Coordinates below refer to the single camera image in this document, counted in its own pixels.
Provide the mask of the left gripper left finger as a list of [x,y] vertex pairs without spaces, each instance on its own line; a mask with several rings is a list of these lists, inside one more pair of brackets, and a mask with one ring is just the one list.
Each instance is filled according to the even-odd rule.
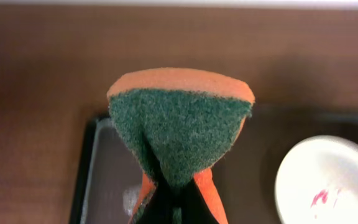
[[175,196],[170,186],[165,181],[159,182],[137,224],[172,224],[174,204]]

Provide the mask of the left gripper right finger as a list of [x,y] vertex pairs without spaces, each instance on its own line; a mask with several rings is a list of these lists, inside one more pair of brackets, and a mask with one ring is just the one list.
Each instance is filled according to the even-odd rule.
[[194,179],[180,192],[180,208],[182,224],[218,224]]

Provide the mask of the green and orange sponge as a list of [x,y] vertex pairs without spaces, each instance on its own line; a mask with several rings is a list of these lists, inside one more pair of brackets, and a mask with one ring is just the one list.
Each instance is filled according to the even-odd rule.
[[123,75],[107,98],[113,125],[142,169],[130,222],[165,181],[175,196],[172,223],[181,223],[180,192],[194,179],[214,218],[226,223],[212,168],[252,113],[248,84],[204,70],[154,68]]

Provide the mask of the white plate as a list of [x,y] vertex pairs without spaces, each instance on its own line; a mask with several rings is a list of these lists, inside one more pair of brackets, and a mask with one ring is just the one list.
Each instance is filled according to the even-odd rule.
[[314,136],[293,146],[275,179],[280,221],[358,224],[358,144]]

